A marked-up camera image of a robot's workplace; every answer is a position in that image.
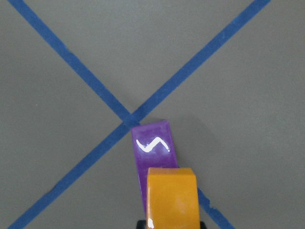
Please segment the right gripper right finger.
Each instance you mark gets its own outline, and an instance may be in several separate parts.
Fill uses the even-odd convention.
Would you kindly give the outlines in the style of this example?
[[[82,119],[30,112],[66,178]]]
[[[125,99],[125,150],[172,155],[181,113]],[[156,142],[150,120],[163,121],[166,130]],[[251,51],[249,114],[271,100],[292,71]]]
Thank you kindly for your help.
[[[200,229],[207,229],[207,227],[203,221],[200,222]]]

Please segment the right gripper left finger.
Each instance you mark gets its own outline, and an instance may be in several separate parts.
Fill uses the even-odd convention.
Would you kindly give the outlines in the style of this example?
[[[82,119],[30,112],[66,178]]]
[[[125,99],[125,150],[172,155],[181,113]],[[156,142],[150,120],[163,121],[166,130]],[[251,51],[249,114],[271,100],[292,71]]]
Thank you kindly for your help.
[[[137,221],[136,229],[146,229],[146,220]]]

